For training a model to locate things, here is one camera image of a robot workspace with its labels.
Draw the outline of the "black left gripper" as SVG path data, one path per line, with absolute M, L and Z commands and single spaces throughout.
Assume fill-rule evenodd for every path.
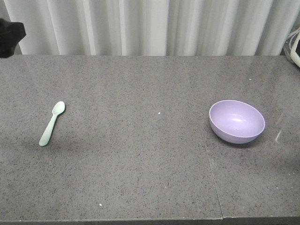
M 9 22 L 0 19 L 0 57 L 14 55 L 18 43 L 25 37 L 25 27 L 21 22 Z

